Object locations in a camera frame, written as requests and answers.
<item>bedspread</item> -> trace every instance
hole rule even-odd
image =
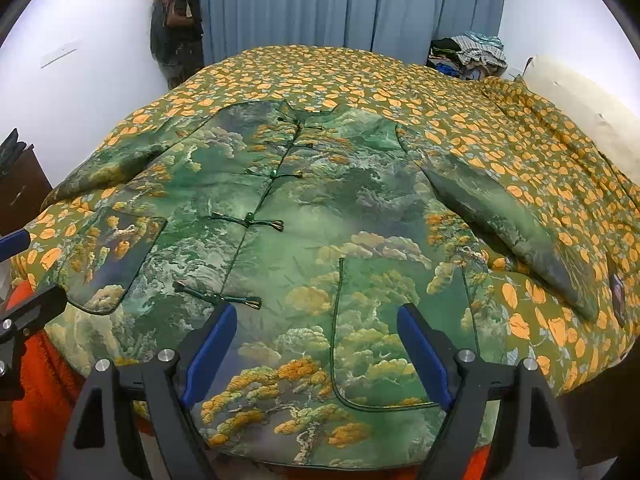
[[[575,388],[635,339],[637,204],[521,80],[265,47],[118,124],[12,263],[16,279],[69,291],[47,333],[83,374],[175,347],[234,302],[238,334],[192,413],[212,449],[380,468],[422,460],[443,419],[395,309],[411,301],[457,345],[534,357],[556,394]],[[492,406],[480,444],[494,420]]]

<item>plaid cloth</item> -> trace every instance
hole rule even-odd
[[[461,50],[458,52],[460,63],[467,65],[471,60],[474,60],[483,64],[492,64],[501,68],[507,68],[507,59],[499,48],[478,43],[468,36],[456,36],[451,39],[460,46]]]

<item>blue curtain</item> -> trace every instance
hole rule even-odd
[[[424,64],[431,38],[495,35],[503,0],[201,0],[205,62],[270,44],[348,46]]]

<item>blue gripper pad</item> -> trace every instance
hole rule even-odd
[[[398,309],[397,323],[398,335],[427,395],[430,400],[448,412],[453,406],[455,396],[449,391],[447,369],[416,323],[414,316],[404,306]]]
[[[31,237],[26,229],[20,229],[0,237],[0,262],[26,251],[29,245],[31,245]]]
[[[196,402],[200,402],[209,391],[220,363],[236,335],[238,314],[236,308],[225,304],[225,311],[205,339],[187,370],[187,380],[180,402],[190,410]]]

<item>wooden cabinet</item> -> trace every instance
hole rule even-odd
[[[33,149],[25,150],[9,175],[0,178],[0,236],[33,220],[49,191],[51,184]]]

